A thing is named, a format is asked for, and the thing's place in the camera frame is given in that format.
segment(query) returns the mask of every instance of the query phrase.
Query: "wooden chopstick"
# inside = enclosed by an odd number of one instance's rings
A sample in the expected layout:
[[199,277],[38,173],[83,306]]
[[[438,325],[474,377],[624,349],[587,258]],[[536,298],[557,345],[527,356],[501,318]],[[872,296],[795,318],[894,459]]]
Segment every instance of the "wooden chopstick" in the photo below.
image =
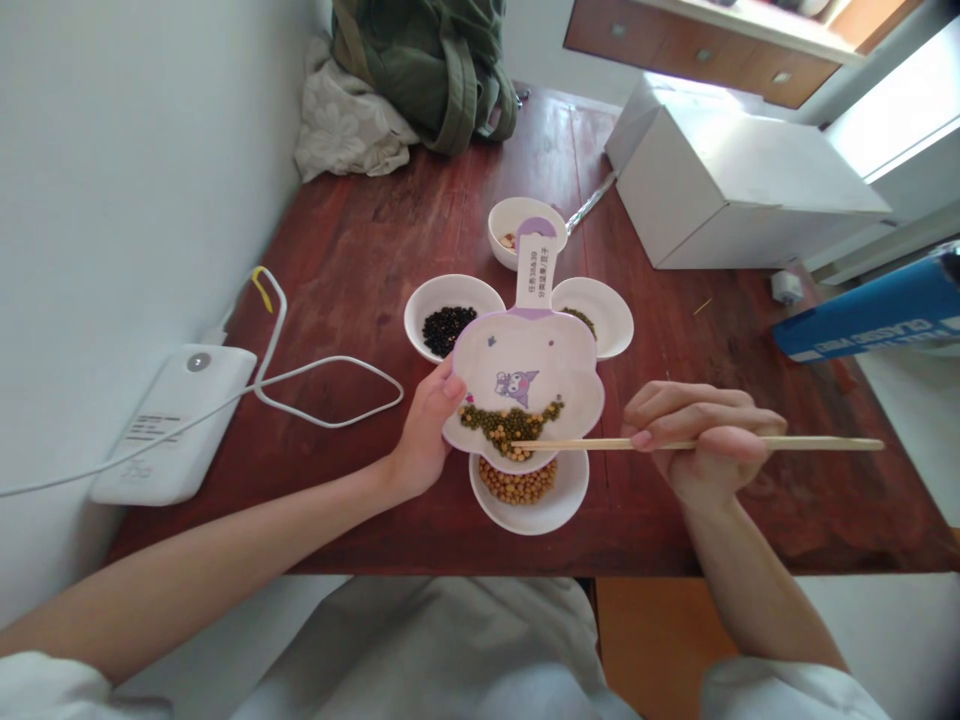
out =
[[[762,437],[768,450],[853,450],[876,452],[884,449],[883,440],[837,437]],[[696,440],[669,443],[664,450],[693,450]],[[513,447],[521,450],[633,450],[629,438],[589,438],[584,440],[518,440]]]

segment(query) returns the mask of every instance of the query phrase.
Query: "white charging cable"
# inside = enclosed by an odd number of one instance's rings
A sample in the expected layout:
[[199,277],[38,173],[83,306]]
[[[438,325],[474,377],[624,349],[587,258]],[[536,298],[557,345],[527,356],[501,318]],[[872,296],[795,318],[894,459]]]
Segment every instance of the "white charging cable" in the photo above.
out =
[[[270,361],[273,359],[273,352],[274,350],[277,349],[277,342],[280,340],[280,331],[283,329],[284,320],[286,320],[287,318],[287,296],[284,294],[283,288],[280,287],[280,283],[278,283],[276,278],[273,277],[273,274],[269,270],[267,270],[265,267],[262,267],[262,266],[258,267],[254,271],[252,279],[254,283],[257,285],[257,288],[263,294],[264,302],[267,306],[267,310],[269,310],[270,312],[273,312],[273,309],[269,301],[269,297],[264,292],[263,288],[260,287],[260,284],[257,283],[256,281],[257,275],[259,275],[260,273],[263,273],[264,275],[266,275],[267,279],[270,281],[270,284],[273,285],[273,289],[276,291],[277,297],[280,299],[280,307],[277,311],[277,322],[273,326],[273,334],[270,336],[270,342],[267,345],[267,352],[263,356],[263,362],[260,364],[260,369],[257,371],[257,374],[254,377],[253,383],[251,385],[247,385],[247,387],[245,387],[243,390],[234,394],[232,397],[228,398],[226,401],[224,401],[217,407],[213,408],[209,412],[204,413],[200,417],[195,418],[194,420],[191,420],[190,422],[184,425],[181,425],[164,435],[157,436],[155,439],[151,440],[146,445],[137,448],[133,452],[127,453],[126,455],[121,455],[120,457],[114,458],[112,460],[107,460],[106,462],[101,463],[100,465],[97,465],[94,468],[85,470],[80,473],[76,473],[74,475],[68,475],[66,477],[57,478],[56,480],[48,480],[46,482],[34,483],[32,485],[20,485],[18,487],[5,488],[3,490],[0,490],[0,498],[10,497],[12,495],[22,495],[23,493],[33,492],[35,490],[45,490],[46,488],[55,487],[57,485],[64,485],[66,483],[73,482],[74,480],[81,480],[85,477],[89,477],[90,475],[97,475],[99,473],[102,473],[104,470],[109,470],[112,467],[121,465],[127,462],[128,460],[130,460],[131,458],[134,458],[137,455],[144,453],[147,450],[150,450],[151,448],[156,447],[157,445],[165,441],[167,438],[170,438],[174,435],[179,435],[185,430],[189,430],[194,425],[202,423],[207,418],[212,417],[213,415],[216,415],[218,412],[220,412],[225,407],[227,407],[230,403],[246,395],[251,390],[254,391],[256,396],[260,398],[261,401],[263,401],[267,405],[270,405],[271,407],[275,407],[278,410],[283,410],[284,412],[288,412],[291,415],[296,415],[298,418],[302,418],[303,420],[306,420],[307,422],[311,422],[314,425],[319,425],[320,427],[331,428],[331,429],[342,428],[342,427],[346,427],[347,425],[353,425],[354,423],[360,422],[361,420],[365,420],[366,418],[370,417],[371,415],[375,415],[378,412],[389,410],[390,408],[399,405],[403,401],[403,397],[404,397],[403,386],[399,382],[394,380],[392,377],[387,375],[382,370],[375,368],[373,365],[370,365],[369,363],[365,363],[362,360],[357,360],[356,358],[349,357],[347,355],[334,355],[332,357],[323,358],[322,360],[315,360],[312,363],[309,363],[302,367],[298,367],[296,370],[291,370],[290,372],[283,373],[282,375],[277,375],[276,377],[272,377],[269,380],[264,380],[263,376],[267,374],[267,368],[270,366]],[[388,381],[395,388],[397,388],[400,394],[396,400],[393,400],[392,402],[389,402],[386,405],[381,405],[380,407],[370,410],[369,412],[365,412],[363,415],[358,415],[357,417],[352,418],[351,420],[347,420],[341,423],[328,423],[328,422],[324,422],[323,420],[320,420],[319,418],[315,418],[312,415],[308,415],[307,413],[302,412],[301,410],[297,410],[294,407],[290,407],[289,405],[284,405],[283,403],[277,402],[276,400],[272,400],[271,398],[268,398],[263,392],[263,388],[266,387],[267,385],[273,385],[274,383],[278,383],[283,380],[288,380],[297,375],[301,375],[307,372],[308,370],[313,370],[316,367],[320,367],[321,365],[326,365],[327,363],[332,363],[332,362],[349,362],[349,363],[353,363],[354,365],[359,365],[365,370],[369,370],[375,375],[379,375],[384,380]]]

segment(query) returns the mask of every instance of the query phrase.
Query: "white cloth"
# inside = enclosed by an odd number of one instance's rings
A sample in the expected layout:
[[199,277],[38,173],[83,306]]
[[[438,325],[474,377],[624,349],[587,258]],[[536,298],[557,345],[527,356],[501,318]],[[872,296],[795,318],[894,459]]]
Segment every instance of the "white cloth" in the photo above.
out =
[[300,138],[293,157],[303,182],[322,172],[386,175],[410,162],[417,134],[372,87],[341,68],[330,38],[310,39]]
[[[607,689],[596,638],[572,580],[354,578],[320,604],[234,720],[635,719]],[[80,663],[0,660],[0,718],[155,716],[109,701],[106,680]],[[845,673],[738,658],[708,674],[702,717],[887,716]]]

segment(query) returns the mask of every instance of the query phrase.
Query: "purple cartoon character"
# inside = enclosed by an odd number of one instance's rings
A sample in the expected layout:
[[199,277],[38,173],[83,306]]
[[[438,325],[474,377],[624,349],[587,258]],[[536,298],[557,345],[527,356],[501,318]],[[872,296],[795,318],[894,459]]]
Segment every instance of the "purple cartoon character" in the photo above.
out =
[[539,370],[525,373],[497,373],[497,395],[512,397],[527,409],[530,383],[539,374]]

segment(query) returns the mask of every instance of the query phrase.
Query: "hand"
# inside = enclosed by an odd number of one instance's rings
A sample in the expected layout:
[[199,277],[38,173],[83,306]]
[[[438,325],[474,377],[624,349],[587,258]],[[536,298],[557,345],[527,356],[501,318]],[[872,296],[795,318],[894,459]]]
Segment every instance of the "hand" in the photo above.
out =
[[[623,421],[624,436],[653,454],[680,502],[701,514],[727,506],[756,477],[770,455],[758,436],[787,430],[786,420],[757,408],[742,390],[661,381],[647,383],[627,403]],[[696,450],[659,450],[692,439]]]
[[449,356],[417,385],[403,435],[390,455],[391,483],[400,502],[423,494],[440,477],[450,452],[440,429],[466,394],[466,383],[453,374]]

